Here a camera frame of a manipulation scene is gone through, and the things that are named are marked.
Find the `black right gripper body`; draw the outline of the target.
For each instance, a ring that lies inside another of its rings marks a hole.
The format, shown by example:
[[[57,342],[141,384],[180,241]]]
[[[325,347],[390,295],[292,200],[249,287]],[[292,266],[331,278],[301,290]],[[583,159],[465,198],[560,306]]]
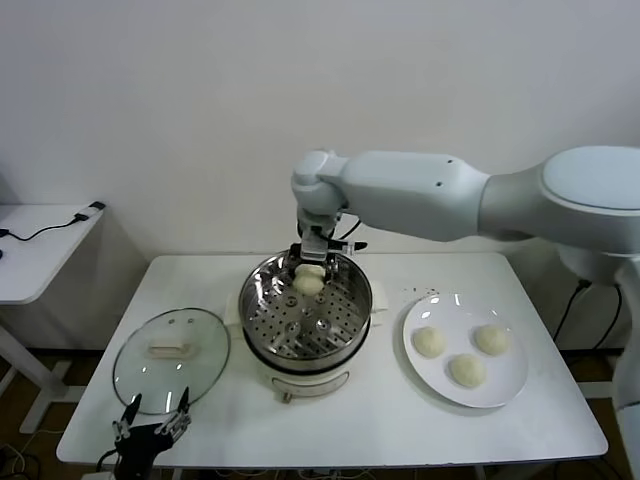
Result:
[[[299,226],[301,260],[325,261],[329,251],[329,241],[334,232],[334,227]]]

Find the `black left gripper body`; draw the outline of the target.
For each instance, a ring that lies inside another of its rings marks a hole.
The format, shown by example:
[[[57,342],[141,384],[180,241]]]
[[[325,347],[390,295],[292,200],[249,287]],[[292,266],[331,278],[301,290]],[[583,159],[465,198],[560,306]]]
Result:
[[[156,457],[173,445],[173,436],[163,432],[160,424],[133,427],[127,438],[115,442],[120,457],[115,477],[148,478]]]

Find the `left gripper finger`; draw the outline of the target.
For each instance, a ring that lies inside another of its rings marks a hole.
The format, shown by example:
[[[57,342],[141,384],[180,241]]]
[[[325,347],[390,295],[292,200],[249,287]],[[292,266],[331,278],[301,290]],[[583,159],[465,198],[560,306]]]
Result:
[[[126,406],[121,418],[112,422],[112,428],[116,440],[122,440],[130,436],[130,427],[139,411],[141,400],[142,394],[138,393]]]
[[[186,432],[191,423],[189,397],[190,388],[186,387],[180,397],[177,410],[160,427],[155,429],[156,435],[178,440]]]

